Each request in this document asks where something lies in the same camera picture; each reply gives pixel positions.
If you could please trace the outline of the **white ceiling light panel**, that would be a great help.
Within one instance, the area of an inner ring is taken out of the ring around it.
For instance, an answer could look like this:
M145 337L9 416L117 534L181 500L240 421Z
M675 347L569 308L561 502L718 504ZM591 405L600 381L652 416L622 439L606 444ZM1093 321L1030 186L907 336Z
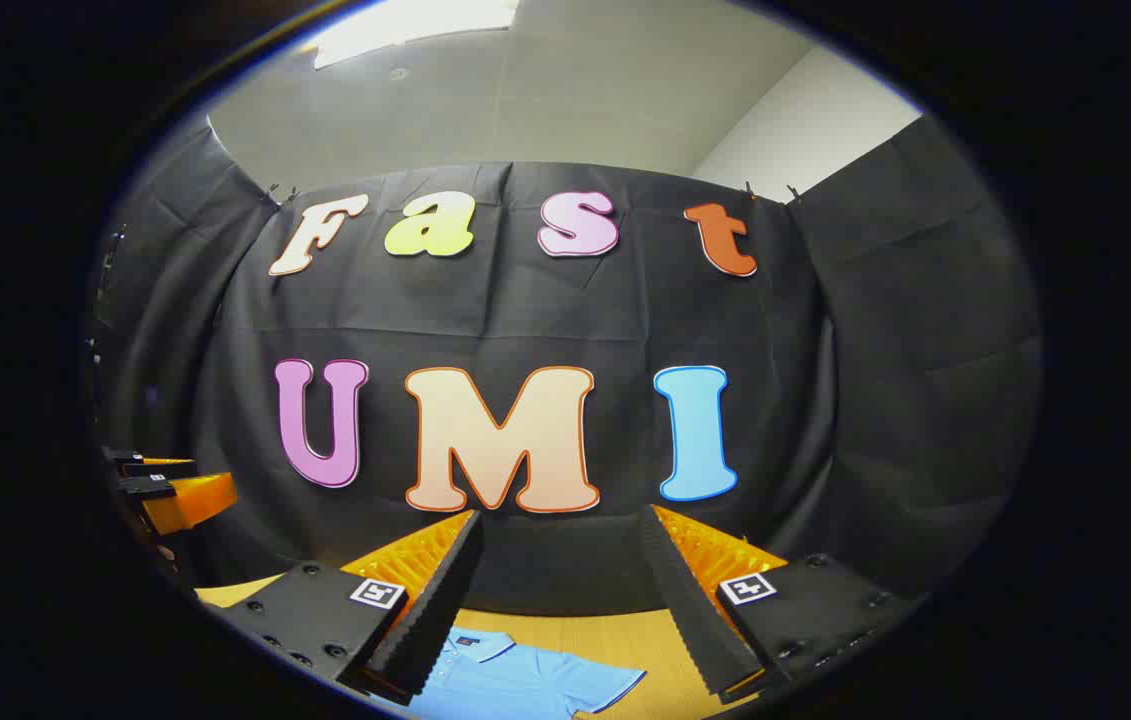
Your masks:
M323 69L351 58L455 33L510 28L521 0L374 0L342 15L300 50Z

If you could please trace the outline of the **black backdrop cloth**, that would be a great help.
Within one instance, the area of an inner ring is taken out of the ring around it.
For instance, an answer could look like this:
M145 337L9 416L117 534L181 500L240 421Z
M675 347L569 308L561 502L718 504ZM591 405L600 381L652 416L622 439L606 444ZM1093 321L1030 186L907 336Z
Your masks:
M474 509L473 609L661 609L661 503L918 595L1007 505L1039 405L1024 255L931 118L792 202L483 161L282 203L195 119L105 258L97 437L232 472L209 585Z

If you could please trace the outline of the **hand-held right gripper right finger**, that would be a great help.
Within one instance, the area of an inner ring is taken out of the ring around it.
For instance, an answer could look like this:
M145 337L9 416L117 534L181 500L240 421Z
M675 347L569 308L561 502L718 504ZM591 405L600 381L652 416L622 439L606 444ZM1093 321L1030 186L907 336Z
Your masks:
M657 505L639 514L639 538L681 642L722 701L806 688L921 605L826 553L780 559Z

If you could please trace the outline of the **light blue T-shirt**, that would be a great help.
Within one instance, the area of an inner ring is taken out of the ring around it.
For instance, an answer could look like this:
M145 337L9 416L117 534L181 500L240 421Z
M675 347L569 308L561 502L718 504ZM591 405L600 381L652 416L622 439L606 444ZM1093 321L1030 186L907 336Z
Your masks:
M575 720L614 706L644 678L644 669L452 626L406 711L422 720Z

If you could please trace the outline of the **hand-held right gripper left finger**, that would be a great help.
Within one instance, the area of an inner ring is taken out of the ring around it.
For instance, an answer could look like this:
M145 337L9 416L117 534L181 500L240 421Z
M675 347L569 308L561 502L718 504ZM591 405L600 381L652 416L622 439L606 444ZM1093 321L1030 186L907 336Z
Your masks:
M463 511L342 569L305 561L226 607L223 621L296 669L409 701L422 693L468 593L483 517Z

